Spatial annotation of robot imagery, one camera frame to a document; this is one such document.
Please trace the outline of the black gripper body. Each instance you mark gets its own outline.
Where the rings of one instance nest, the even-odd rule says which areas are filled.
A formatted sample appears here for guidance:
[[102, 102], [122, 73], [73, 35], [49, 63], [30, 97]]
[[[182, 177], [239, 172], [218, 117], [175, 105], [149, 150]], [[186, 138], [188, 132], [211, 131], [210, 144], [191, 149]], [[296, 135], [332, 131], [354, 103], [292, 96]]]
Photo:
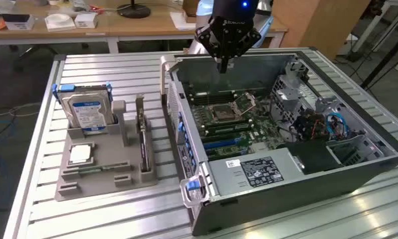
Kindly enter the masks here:
[[224, 56], [224, 39], [232, 30], [250, 31], [254, 28], [252, 18], [258, 1], [255, 0], [215, 0], [212, 2], [208, 25], [222, 45]]

